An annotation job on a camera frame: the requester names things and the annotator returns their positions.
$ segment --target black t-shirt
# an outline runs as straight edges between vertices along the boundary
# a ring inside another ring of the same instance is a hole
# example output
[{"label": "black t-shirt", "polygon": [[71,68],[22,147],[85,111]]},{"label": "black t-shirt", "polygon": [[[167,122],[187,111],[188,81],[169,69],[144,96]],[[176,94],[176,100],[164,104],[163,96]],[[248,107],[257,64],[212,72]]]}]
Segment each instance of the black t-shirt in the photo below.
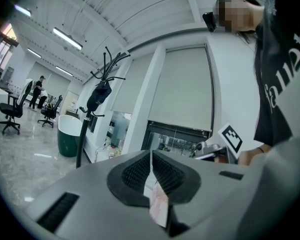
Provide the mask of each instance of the black t-shirt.
[{"label": "black t-shirt", "polygon": [[40,80],[35,83],[35,88],[33,91],[36,93],[41,93],[41,90],[37,86],[42,87],[42,82]]},{"label": "black t-shirt", "polygon": [[300,68],[300,0],[266,0],[256,34],[260,111],[254,139],[274,146],[292,136],[276,98]]}]

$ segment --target black office chair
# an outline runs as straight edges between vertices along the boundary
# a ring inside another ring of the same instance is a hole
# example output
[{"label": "black office chair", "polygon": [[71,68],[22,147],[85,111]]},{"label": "black office chair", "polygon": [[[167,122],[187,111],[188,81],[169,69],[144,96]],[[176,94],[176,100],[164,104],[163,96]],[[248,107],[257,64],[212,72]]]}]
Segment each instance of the black office chair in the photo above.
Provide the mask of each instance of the black office chair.
[{"label": "black office chair", "polygon": [[[26,100],[26,97],[28,96],[28,94],[31,91],[31,87],[32,87],[32,81],[30,81],[28,83],[28,85],[26,86],[25,93],[22,96],[19,104],[17,102],[17,100],[19,99],[19,97],[13,96],[11,94],[8,95],[8,104],[6,104],[6,103],[0,103],[0,111],[6,115],[5,118],[9,117],[8,121],[2,121],[2,122],[0,122],[0,124],[6,125],[3,128],[2,134],[5,134],[5,130],[8,127],[10,127],[10,126],[12,128],[14,128],[14,129],[17,130],[17,134],[18,135],[20,134],[20,131],[19,131],[20,124],[15,122],[15,118],[22,117],[22,115],[23,115],[23,105],[24,105],[24,102]],[[13,105],[9,104],[10,103],[10,98],[13,99]]]},{"label": "black office chair", "polygon": [[45,109],[41,110],[41,114],[44,115],[45,120],[38,120],[38,123],[39,122],[44,122],[42,124],[42,127],[44,127],[45,124],[51,125],[52,128],[54,127],[54,122],[49,121],[49,119],[55,119],[56,118],[57,109],[58,109],[58,106],[59,106],[61,101],[62,101],[62,96],[60,95],[59,99],[57,100],[57,102],[56,102],[56,104],[54,105],[53,108],[46,107]]}]

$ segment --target white ceiling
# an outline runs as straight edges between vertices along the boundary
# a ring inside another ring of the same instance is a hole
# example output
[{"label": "white ceiling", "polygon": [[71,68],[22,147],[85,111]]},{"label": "white ceiling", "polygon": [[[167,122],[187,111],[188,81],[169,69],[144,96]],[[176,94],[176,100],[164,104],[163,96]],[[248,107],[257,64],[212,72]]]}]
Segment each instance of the white ceiling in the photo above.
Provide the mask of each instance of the white ceiling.
[{"label": "white ceiling", "polygon": [[[105,46],[115,56],[158,36],[204,29],[202,14],[210,12],[215,1],[21,0],[19,5],[30,9],[31,17],[15,11],[11,24],[25,50],[34,50],[46,63],[85,82],[91,70],[103,66]],[[56,36],[55,27],[71,35],[82,50]]]}]

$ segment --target person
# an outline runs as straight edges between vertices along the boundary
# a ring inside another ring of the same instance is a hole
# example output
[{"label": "person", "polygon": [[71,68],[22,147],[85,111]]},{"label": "person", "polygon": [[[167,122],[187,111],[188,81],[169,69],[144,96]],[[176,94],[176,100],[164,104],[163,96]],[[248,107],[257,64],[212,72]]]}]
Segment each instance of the person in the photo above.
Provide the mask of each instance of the person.
[{"label": "person", "polygon": [[44,79],[45,79],[45,77],[42,75],[40,77],[40,80],[35,83],[35,88],[34,88],[33,94],[32,94],[32,100],[30,101],[30,104],[29,104],[29,107],[28,107],[30,109],[31,106],[32,106],[32,109],[35,112],[37,111],[37,109],[35,108],[35,106],[36,106],[36,100],[39,97],[41,91],[45,90],[44,88],[42,88],[42,83],[43,83]]},{"label": "person", "polygon": [[264,144],[240,154],[239,163],[249,165],[254,156],[292,137],[276,99],[300,70],[300,0],[265,0],[264,6],[256,0],[217,0],[213,14],[226,32],[247,43],[255,40],[260,109],[254,139]]},{"label": "person", "polygon": [[46,99],[48,97],[48,93],[47,91],[44,89],[41,91],[40,93],[40,100],[39,100],[39,104],[37,106],[38,109],[42,109],[43,104],[45,103]]}]

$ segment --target marble floor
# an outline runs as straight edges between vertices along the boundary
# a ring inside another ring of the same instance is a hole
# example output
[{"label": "marble floor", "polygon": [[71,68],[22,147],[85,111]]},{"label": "marble floor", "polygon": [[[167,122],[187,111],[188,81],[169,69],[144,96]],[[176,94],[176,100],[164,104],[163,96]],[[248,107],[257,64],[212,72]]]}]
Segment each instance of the marble floor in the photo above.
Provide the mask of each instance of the marble floor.
[{"label": "marble floor", "polygon": [[[64,157],[58,151],[58,117],[54,128],[42,127],[44,116],[23,106],[23,116],[16,118],[20,135],[12,127],[0,125],[0,192],[12,204],[24,209],[42,191],[76,168],[75,157]],[[89,162],[82,155],[82,166]]]}]

